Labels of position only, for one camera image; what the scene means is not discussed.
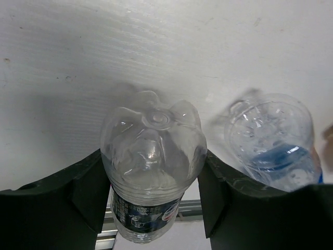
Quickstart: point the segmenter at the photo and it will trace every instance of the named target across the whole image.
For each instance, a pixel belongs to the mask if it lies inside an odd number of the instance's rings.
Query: dark blue label
[[[140,206],[125,201],[112,188],[114,215],[124,227],[137,233],[150,233],[163,228],[177,215],[181,199],[158,206]]]

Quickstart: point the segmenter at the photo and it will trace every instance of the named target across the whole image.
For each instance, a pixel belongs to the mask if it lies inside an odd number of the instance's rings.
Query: bottle label
[[[114,215],[124,227],[137,233],[150,233],[163,228],[177,215],[181,199],[158,206],[139,206],[125,201],[112,188]]]

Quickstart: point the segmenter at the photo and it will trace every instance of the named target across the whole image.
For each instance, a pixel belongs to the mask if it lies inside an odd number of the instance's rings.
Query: clear plastic bottle
[[[105,118],[101,153],[116,227],[143,244],[172,226],[185,190],[202,170],[207,144],[191,103],[168,108],[155,92],[143,91]]]
[[[291,96],[239,101],[230,110],[225,138],[255,180],[288,192],[322,182],[311,115]]]

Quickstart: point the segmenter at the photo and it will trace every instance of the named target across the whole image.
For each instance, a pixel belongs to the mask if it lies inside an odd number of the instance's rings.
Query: logo on label
[[[179,204],[179,203],[176,203],[176,204],[174,204],[172,207],[170,207],[170,208],[164,213],[164,215],[162,216],[162,220],[164,220],[164,221],[169,221],[171,218],[173,218],[173,216],[175,215],[175,213],[176,213],[177,210],[178,210],[178,204]]]

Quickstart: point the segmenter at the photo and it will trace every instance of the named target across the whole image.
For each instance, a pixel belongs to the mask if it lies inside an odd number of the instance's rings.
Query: transparent bottle with blue label
[[[198,112],[187,101],[166,105],[143,91],[112,110],[101,130],[101,154],[119,233],[142,244],[166,233],[206,153]]]
[[[229,115],[226,143],[255,180],[288,192],[322,182],[312,118],[300,101],[258,95],[236,102]]]

